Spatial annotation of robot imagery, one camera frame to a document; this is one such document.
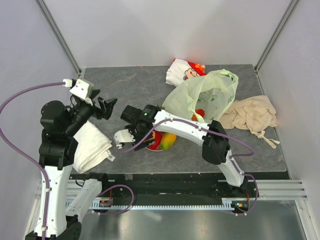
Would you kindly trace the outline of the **fake red bell pepper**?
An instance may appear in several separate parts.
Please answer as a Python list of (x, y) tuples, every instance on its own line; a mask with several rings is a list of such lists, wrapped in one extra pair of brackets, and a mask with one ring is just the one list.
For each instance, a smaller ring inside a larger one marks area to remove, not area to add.
[(163, 134), (159, 131), (154, 130), (152, 132), (152, 136), (153, 136), (154, 144), (150, 145), (148, 149), (152, 151), (160, 151), (161, 150), (160, 143), (161, 143)]

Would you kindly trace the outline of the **fake red orange mango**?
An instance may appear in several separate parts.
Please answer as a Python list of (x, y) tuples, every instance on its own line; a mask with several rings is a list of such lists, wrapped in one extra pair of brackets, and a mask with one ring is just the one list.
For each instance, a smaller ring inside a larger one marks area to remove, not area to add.
[(202, 118), (205, 117), (205, 111), (201, 108), (198, 108), (195, 110), (196, 114), (193, 114), (192, 117), (191, 117), (191, 120), (194, 121), (194, 122), (197, 122), (198, 121), (198, 118), (197, 118), (197, 115), (201, 116)]

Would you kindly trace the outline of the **green avocado print plastic bag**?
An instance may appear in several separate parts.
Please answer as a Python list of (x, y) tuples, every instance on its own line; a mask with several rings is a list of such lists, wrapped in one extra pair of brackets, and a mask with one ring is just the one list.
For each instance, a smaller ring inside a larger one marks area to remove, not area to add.
[(187, 79), (179, 84), (162, 103), (166, 111), (191, 120), (196, 109), (203, 109), (205, 116), (197, 115), (201, 123), (219, 120), (236, 98), (239, 77), (229, 70), (210, 71), (204, 76)]

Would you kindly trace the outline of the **fake pineapple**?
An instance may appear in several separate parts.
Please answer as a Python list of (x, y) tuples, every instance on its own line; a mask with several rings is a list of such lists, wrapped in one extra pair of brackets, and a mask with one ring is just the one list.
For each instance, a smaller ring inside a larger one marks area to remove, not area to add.
[(166, 107), (165, 106), (163, 106), (163, 105), (156, 105), (159, 109), (161, 109), (161, 110), (166, 110)]

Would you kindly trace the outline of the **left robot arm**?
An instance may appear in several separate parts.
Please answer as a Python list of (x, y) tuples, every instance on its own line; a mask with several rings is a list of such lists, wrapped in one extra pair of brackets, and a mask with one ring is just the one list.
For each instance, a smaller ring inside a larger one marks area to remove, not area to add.
[(68, 181), (78, 147), (74, 136), (90, 117), (108, 120), (117, 102), (117, 98), (99, 97), (99, 106), (95, 106), (79, 97), (74, 100), (74, 106), (53, 100), (41, 109), (43, 130), (38, 152), (40, 169), (44, 173), (38, 220), (34, 230), (25, 236), (27, 240), (79, 239), (83, 218), (94, 199), (110, 191), (105, 173), (90, 173), (80, 192), (66, 206)]

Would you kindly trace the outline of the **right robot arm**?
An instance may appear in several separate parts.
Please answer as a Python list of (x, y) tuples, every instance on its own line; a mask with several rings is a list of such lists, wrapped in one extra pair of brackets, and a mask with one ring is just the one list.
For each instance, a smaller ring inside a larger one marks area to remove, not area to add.
[(174, 134), (202, 147), (202, 158), (218, 166), (233, 196), (240, 197), (247, 191), (245, 176), (232, 157), (228, 136), (218, 121), (191, 121), (150, 104), (144, 109), (127, 105), (120, 118), (128, 125), (114, 134), (119, 149), (126, 143), (131, 143), (133, 150), (150, 146), (154, 142), (154, 131)]

